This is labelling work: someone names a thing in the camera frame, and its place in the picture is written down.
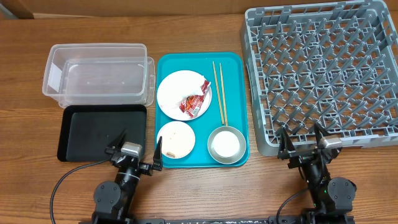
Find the red snack wrapper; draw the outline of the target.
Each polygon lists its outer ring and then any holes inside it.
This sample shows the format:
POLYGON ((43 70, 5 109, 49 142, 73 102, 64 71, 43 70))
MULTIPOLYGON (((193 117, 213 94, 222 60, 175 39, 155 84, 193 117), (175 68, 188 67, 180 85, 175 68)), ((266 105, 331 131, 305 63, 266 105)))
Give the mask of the red snack wrapper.
POLYGON ((205 100, 205 96, 208 92, 210 82, 205 80, 200 86, 202 95, 191 95, 187 96, 179 104, 179 109, 181 112, 187 114, 190 118, 194 118, 198 115, 201 106, 205 100))

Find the small pink plate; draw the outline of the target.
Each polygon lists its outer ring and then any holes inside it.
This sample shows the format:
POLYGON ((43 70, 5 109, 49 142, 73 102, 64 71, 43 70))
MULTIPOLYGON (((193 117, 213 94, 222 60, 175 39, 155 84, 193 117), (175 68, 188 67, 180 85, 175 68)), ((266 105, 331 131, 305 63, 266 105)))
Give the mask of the small pink plate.
POLYGON ((163 125, 157 133, 157 140, 160 138, 162 154, 171 159, 181 159, 189 155, 195 146, 193 129, 181 121, 171 121, 163 125))

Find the white napkin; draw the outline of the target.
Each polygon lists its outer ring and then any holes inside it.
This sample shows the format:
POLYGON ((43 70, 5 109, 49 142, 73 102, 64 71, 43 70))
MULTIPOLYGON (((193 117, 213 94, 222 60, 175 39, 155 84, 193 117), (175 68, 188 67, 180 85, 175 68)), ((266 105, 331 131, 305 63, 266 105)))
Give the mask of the white napkin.
POLYGON ((184 76, 178 82, 178 103, 181 103, 184 99, 189 96, 203 96, 205 90, 202 90, 202 86, 205 84, 206 78, 203 75, 199 76, 184 76))

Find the large white plate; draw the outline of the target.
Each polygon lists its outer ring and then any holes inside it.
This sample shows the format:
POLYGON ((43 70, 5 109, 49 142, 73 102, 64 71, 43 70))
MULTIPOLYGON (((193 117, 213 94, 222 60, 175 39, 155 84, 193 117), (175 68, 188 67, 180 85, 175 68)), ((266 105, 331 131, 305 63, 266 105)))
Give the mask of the large white plate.
POLYGON ((187 114, 181 112, 179 109, 178 101, 178 82, 184 76, 199 76, 201 74, 191 70, 180 70, 167 75, 160 83, 157 91, 157 104, 160 110, 169 118, 179 121, 190 121, 201 115, 208 109, 212 100, 211 83, 209 85, 208 92, 205 96, 205 100, 201 106, 198 115, 194 118, 190 118, 187 114))

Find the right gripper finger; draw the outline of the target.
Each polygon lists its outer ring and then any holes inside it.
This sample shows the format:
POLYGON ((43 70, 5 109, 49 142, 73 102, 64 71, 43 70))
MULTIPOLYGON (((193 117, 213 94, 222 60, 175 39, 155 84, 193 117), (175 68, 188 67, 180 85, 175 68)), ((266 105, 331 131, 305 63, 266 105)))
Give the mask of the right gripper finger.
POLYGON ((328 131, 323 128, 319 123, 314 123, 313 132, 315 133, 317 146, 320 144, 322 137, 328 136, 328 131))
POLYGON ((293 152, 295 152, 295 147, 285 128, 282 128, 280 131, 280 145, 278 154, 290 154, 293 152))

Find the small white cup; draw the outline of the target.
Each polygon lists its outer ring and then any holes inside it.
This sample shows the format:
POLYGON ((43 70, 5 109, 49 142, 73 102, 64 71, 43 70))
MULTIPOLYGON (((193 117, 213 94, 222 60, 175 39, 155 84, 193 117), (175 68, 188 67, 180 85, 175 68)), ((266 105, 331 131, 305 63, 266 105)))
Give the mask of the small white cup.
POLYGON ((213 149, 220 157, 232 157, 239 151, 239 139, 230 131, 222 131, 214 137, 213 149))

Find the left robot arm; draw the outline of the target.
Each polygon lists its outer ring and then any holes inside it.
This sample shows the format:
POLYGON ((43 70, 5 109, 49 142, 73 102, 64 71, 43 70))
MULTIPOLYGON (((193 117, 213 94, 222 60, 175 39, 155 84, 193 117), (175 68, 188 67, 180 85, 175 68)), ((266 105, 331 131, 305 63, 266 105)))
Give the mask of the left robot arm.
POLYGON ((153 171, 161 171, 163 168, 162 139, 157 141, 153 163, 149 164, 142 161, 142 146, 127 142, 125 137, 126 130, 104 150, 111 156, 109 161, 118 168, 118 172, 113 181, 102 182, 95 189, 92 223, 136 223, 129 211, 141 176, 152 176, 153 171))

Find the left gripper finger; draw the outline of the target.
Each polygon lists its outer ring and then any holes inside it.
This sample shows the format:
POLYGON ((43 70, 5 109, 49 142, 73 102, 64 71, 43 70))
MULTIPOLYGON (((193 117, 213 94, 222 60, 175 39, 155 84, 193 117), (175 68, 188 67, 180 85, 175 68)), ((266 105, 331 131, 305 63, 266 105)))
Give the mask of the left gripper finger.
POLYGON ((156 149, 153 156, 153 169, 157 171, 162 171, 163 161, 162 161, 162 136, 157 141, 156 149))
POLYGON ((112 140, 107 146, 107 149, 118 150, 124 144, 124 140, 126 137, 127 129, 124 129, 122 133, 117 136, 114 140, 112 140))

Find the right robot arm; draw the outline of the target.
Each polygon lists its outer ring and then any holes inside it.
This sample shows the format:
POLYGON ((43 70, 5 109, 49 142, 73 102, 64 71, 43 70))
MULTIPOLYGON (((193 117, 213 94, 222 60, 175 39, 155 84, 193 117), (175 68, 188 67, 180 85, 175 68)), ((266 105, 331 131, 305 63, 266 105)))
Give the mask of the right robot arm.
POLYGON ((346 178, 332 178, 326 166, 338 157, 343 143, 338 136, 330 134, 318 123, 313 125, 313 132, 316 144, 309 149, 298 150, 286 129, 282 128, 280 131, 277 158, 289 160, 288 168, 297 168, 307 187, 282 203, 276 213, 275 222, 284 222, 280 213, 291 200, 310 192, 314 207, 303 209, 300 216, 287 220, 287 223, 354 223, 354 218, 347 213, 353 209, 357 186, 346 178))

